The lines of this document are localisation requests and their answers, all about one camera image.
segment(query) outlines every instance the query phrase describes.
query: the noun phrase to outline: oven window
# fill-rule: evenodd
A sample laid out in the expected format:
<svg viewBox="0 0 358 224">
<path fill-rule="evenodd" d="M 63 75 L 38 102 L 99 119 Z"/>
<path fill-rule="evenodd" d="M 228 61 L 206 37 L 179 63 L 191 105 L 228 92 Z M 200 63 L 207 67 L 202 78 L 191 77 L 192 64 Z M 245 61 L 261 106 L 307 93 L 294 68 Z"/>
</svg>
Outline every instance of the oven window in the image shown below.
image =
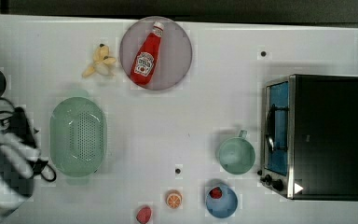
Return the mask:
<svg viewBox="0 0 358 224">
<path fill-rule="evenodd" d="M 287 175 L 287 123 L 289 106 L 289 84 L 283 82 L 269 89 L 269 108 L 276 108 L 274 116 L 273 148 L 268 149 L 267 168 L 275 173 Z"/>
</svg>

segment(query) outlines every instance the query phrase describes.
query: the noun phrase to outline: black appliance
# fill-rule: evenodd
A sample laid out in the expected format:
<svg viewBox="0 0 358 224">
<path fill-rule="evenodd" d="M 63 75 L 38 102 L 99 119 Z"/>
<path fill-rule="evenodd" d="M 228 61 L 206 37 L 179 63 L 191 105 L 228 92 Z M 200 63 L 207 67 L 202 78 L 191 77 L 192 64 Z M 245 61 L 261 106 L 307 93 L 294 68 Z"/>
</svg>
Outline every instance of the black appliance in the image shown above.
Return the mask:
<svg viewBox="0 0 358 224">
<path fill-rule="evenodd" d="M 266 85 L 261 182 L 288 199 L 358 201 L 358 77 Z"/>
</svg>

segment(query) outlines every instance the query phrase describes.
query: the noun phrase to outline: tabletop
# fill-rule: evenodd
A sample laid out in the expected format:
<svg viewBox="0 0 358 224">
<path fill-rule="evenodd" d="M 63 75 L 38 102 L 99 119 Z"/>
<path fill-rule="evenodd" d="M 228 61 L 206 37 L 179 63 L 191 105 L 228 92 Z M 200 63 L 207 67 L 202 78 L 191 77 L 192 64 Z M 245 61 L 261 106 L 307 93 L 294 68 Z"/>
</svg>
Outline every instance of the tabletop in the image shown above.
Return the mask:
<svg viewBox="0 0 358 224">
<path fill-rule="evenodd" d="M 52 111 L 68 90 L 88 91 L 107 121 L 106 156 L 95 174 L 76 179 L 58 172 L 54 183 L 36 179 L 33 197 L 4 223 L 136 223 L 143 204 L 152 207 L 154 224 L 358 223 L 358 202 L 286 200 L 256 174 L 264 83 L 292 74 L 358 76 L 358 29 L 179 22 L 193 60 L 173 88 L 137 87 L 119 60 L 113 77 L 83 78 L 95 48 L 103 43 L 118 57 L 121 37 L 135 22 L 0 15 L 5 96 L 25 107 L 40 129 L 44 157 Z M 255 149 L 255 165 L 231 175 L 215 152 L 241 129 Z M 239 198 L 237 211 L 225 219 L 205 209 L 206 189 L 219 181 Z M 165 204 L 170 189 L 184 197 L 176 210 Z"/>
</svg>

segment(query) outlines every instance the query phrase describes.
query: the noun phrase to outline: blue bowl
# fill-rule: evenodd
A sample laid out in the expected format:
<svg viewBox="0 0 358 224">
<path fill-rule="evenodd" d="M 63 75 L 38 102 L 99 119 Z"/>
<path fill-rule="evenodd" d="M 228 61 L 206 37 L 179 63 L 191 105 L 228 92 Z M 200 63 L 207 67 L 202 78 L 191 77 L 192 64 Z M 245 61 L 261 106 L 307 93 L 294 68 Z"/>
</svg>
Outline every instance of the blue bowl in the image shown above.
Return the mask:
<svg viewBox="0 0 358 224">
<path fill-rule="evenodd" d="M 230 217 L 234 214 L 235 210 L 238 207 L 238 198 L 234 190 L 229 188 L 227 185 L 220 184 L 216 187 L 219 187 L 222 190 L 222 197 L 219 199 L 214 199 L 209 195 L 209 192 L 206 195 L 206 208 L 212 216 L 218 218 Z"/>
</svg>

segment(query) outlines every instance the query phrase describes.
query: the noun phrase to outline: ketchup bottle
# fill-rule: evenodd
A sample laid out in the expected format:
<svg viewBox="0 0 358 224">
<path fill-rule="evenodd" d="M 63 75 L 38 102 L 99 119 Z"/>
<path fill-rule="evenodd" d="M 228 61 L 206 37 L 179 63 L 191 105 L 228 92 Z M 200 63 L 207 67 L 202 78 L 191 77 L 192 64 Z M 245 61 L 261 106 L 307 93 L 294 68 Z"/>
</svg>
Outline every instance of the ketchup bottle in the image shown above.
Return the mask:
<svg viewBox="0 0 358 224">
<path fill-rule="evenodd" d="M 131 79 L 134 83 L 146 85 L 150 82 L 156 68 L 163 30 L 164 25 L 156 21 L 153 31 L 147 36 L 146 41 L 136 54 L 131 69 Z"/>
</svg>

